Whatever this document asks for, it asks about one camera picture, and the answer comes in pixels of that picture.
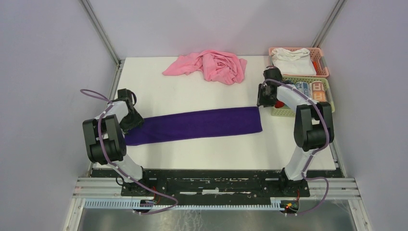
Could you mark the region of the red blue patterned towel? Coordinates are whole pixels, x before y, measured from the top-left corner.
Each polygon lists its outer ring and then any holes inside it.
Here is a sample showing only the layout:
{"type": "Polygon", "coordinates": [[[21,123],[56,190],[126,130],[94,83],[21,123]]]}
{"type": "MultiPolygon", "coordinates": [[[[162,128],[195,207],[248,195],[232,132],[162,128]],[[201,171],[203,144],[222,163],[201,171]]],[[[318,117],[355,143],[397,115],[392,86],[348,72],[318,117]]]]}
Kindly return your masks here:
{"type": "Polygon", "coordinates": [[[282,108],[284,106],[285,106],[285,104],[283,102],[279,101],[279,100],[277,100],[275,105],[274,105],[275,108],[282,108]]]}

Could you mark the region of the purple cloth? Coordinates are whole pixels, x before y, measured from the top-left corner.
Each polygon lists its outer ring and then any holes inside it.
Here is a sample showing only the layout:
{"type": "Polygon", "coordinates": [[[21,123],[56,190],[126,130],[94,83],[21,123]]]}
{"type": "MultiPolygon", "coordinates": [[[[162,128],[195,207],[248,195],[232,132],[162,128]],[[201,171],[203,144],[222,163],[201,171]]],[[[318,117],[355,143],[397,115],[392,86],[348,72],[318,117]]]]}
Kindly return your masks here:
{"type": "Polygon", "coordinates": [[[149,117],[125,135],[128,146],[262,132],[255,106],[223,108],[149,117]]]}

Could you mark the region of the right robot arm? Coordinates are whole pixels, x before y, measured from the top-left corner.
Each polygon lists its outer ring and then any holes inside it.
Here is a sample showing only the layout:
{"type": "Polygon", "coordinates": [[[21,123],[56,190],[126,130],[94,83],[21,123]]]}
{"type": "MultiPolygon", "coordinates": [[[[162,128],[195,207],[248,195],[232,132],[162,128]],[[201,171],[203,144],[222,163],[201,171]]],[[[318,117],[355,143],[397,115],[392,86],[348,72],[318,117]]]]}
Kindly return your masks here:
{"type": "Polygon", "coordinates": [[[301,93],[294,84],[283,80],[275,66],[267,66],[263,76],[264,82],[258,86],[257,106],[287,106],[295,113],[293,137],[297,147],[282,170],[284,180],[278,183],[279,193],[291,196],[297,191],[295,181],[307,179],[314,156],[334,139],[332,106],[301,93]]]}

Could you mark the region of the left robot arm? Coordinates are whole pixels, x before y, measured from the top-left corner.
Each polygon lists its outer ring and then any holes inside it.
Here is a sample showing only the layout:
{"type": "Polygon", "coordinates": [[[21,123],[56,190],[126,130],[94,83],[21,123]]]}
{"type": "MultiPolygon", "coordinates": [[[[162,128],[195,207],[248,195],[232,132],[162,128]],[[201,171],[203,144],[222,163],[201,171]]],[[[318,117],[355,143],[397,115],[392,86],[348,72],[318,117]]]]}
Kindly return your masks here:
{"type": "Polygon", "coordinates": [[[88,89],[80,92],[86,96],[107,102],[107,108],[98,116],[82,123],[87,155],[92,163],[112,168],[124,183],[133,183],[133,190],[145,196],[151,191],[151,182],[143,178],[142,166],[127,155],[125,135],[144,124],[135,109],[135,93],[128,89],[117,91],[117,99],[88,89]]]}

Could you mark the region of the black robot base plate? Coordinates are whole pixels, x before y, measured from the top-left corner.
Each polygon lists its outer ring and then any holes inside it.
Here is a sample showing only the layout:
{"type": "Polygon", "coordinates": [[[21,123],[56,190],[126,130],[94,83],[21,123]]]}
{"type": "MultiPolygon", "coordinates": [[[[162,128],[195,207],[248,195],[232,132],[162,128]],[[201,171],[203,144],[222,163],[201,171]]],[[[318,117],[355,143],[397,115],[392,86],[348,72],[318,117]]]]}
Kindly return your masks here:
{"type": "Polygon", "coordinates": [[[142,197],[160,205],[267,205],[271,197],[309,197],[305,180],[292,182],[279,170],[163,170],[147,169],[140,183],[116,183],[122,196],[142,197]]]}

